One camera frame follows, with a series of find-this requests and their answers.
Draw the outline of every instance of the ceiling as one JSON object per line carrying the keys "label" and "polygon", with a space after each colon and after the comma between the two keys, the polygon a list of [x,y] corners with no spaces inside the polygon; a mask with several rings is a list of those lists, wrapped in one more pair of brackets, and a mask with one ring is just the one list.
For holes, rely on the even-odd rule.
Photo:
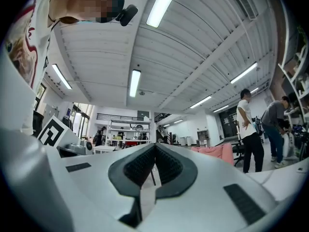
{"label": "ceiling", "polygon": [[[244,88],[267,88],[275,67],[276,22],[268,0],[241,1],[245,9],[239,0],[173,0],[158,28],[146,25],[155,0],[125,0],[139,9],[126,27],[116,21],[57,25],[49,63],[58,64],[72,90],[57,84],[50,65],[45,78],[72,102],[172,114],[214,111]],[[230,84],[255,61],[256,71]],[[128,95],[133,69],[141,71],[134,98]]]}

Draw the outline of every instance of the floor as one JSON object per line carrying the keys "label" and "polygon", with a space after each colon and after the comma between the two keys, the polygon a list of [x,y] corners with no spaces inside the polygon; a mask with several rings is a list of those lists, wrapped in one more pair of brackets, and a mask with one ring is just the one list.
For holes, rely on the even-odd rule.
{"label": "floor", "polygon": [[[191,146],[183,146],[183,147],[187,148],[188,150],[191,149]],[[270,143],[268,139],[264,140],[263,148],[264,148],[264,161],[262,171],[275,169],[274,168],[275,162],[271,162]],[[287,163],[288,165],[290,165],[296,163],[297,161],[298,160],[289,160],[287,161]],[[237,164],[236,168],[242,171],[243,161],[240,161]],[[255,162],[253,155],[251,156],[249,172],[250,173],[255,172]],[[155,190],[161,186],[160,177],[156,166],[154,166],[153,168],[153,174],[156,185],[154,185],[152,177],[151,175],[149,175],[145,183],[141,187],[140,191],[140,205],[143,219],[145,219],[153,209],[155,204]]]}

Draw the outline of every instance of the black office chair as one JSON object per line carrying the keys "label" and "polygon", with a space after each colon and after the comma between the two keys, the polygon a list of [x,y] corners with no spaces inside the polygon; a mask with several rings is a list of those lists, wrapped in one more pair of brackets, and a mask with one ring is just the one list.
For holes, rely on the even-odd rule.
{"label": "black office chair", "polygon": [[33,111],[33,136],[38,137],[41,130],[42,130],[42,123],[43,123],[44,116],[37,111]]}
{"label": "black office chair", "polygon": [[236,163],[234,164],[234,167],[236,167],[237,163],[239,163],[241,160],[244,159],[245,155],[245,146],[241,145],[241,140],[238,140],[238,143],[232,144],[235,145],[233,147],[233,153],[236,153],[238,157],[234,158],[234,160],[237,160]]}

